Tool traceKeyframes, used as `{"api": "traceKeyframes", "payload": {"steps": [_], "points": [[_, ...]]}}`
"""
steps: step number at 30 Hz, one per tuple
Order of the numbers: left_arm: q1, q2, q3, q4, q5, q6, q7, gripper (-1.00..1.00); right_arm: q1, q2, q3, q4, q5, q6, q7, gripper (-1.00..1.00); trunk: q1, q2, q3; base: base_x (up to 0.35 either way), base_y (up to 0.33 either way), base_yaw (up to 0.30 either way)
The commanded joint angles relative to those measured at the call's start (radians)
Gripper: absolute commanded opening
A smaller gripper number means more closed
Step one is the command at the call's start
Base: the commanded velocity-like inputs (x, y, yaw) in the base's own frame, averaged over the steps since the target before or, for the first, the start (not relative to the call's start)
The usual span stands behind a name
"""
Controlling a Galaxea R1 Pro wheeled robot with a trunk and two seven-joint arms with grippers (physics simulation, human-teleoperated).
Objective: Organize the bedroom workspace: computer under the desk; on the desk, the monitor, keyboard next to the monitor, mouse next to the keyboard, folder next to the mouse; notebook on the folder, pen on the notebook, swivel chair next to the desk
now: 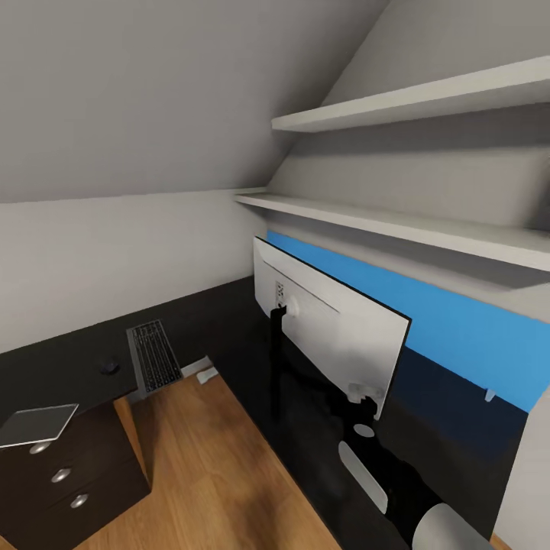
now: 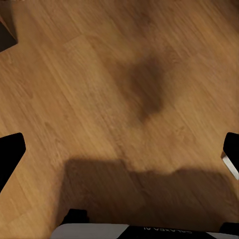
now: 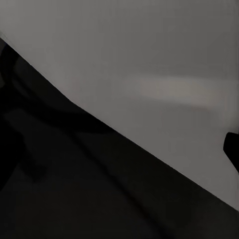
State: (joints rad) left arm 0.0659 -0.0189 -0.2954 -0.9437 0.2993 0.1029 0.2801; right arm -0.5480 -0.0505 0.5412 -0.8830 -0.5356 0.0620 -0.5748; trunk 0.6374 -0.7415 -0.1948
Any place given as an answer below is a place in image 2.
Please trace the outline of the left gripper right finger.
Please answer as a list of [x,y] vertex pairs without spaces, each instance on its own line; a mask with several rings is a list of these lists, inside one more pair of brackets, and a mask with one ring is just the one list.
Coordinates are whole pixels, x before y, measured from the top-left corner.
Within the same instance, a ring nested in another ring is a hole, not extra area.
[[239,173],[239,134],[228,132],[223,150]]

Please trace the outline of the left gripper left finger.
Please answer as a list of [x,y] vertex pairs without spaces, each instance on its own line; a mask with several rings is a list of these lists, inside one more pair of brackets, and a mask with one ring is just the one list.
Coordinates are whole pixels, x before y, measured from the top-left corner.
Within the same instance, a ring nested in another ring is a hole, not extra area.
[[25,152],[21,132],[0,138],[0,192]]

